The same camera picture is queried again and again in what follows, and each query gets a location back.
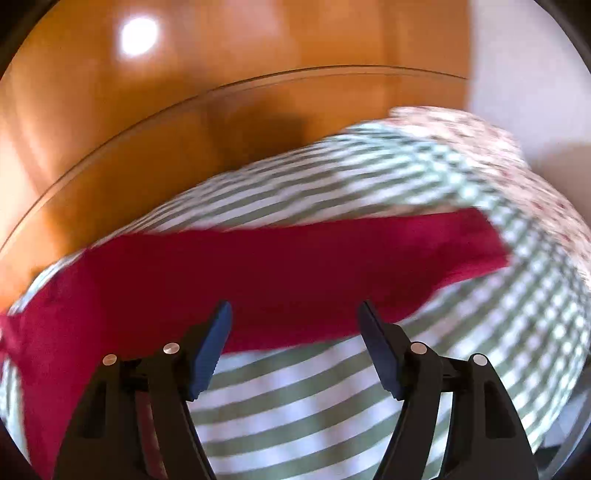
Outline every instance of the white wall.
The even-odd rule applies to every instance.
[[[591,74],[534,0],[471,0],[469,109],[511,131],[591,225]]]

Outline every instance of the pink patterned fabric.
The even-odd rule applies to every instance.
[[[532,172],[513,136],[471,113],[438,107],[397,107],[383,120],[405,133],[445,143],[464,154],[499,189],[562,245],[591,288],[591,231],[573,205]]]

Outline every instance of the bright white light spot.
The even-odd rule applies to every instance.
[[[121,30],[121,50],[130,57],[146,53],[158,39],[158,24],[147,17],[128,21]]]

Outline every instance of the striped fabric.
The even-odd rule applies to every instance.
[[[487,355],[535,449],[582,370],[590,293],[564,249],[450,147],[384,123],[356,125],[218,175],[114,235],[418,214],[441,205],[485,212],[513,252],[511,265],[444,289],[402,326],[440,355]],[[372,478],[400,407],[381,388],[359,336],[226,355],[209,390],[189,404],[224,480]],[[450,395],[442,395],[425,478],[439,470],[450,408]]]

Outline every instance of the brown wood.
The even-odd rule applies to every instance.
[[[160,36],[127,58],[137,14]],[[467,0],[61,0],[0,80],[0,308],[218,172],[395,105],[461,108],[468,30]]]

